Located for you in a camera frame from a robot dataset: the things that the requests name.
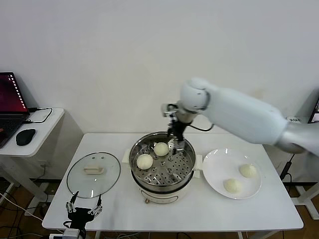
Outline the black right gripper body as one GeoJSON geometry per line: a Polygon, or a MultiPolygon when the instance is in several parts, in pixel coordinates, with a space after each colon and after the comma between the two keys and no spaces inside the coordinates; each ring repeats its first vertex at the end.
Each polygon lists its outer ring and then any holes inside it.
{"type": "Polygon", "coordinates": [[[177,119],[172,119],[167,130],[167,135],[173,135],[177,138],[178,141],[184,141],[183,133],[186,128],[186,123],[183,123],[177,119]]]}

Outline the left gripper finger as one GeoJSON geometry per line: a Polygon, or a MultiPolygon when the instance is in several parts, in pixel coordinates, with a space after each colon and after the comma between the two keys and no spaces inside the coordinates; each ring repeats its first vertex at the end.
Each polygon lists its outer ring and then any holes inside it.
{"type": "Polygon", "coordinates": [[[77,191],[70,199],[69,202],[66,202],[66,210],[67,212],[76,212],[76,209],[74,207],[74,203],[77,199],[79,191],[77,191]]]}
{"type": "Polygon", "coordinates": [[[97,205],[94,209],[92,209],[89,214],[91,215],[98,215],[101,213],[102,211],[102,199],[101,199],[101,195],[99,195],[99,198],[98,198],[98,202],[97,202],[97,205]]]}

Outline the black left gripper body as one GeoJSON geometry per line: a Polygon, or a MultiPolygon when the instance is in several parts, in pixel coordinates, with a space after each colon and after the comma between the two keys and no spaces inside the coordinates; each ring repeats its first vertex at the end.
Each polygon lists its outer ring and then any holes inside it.
{"type": "Polygon", "coordinates": [[[94,215],[89,211],[88,208],[76,207],[75,211],[68,212],[68,219],[71,221],[70,228],[85,228],[88,222],[93,221],[94,215]]]}

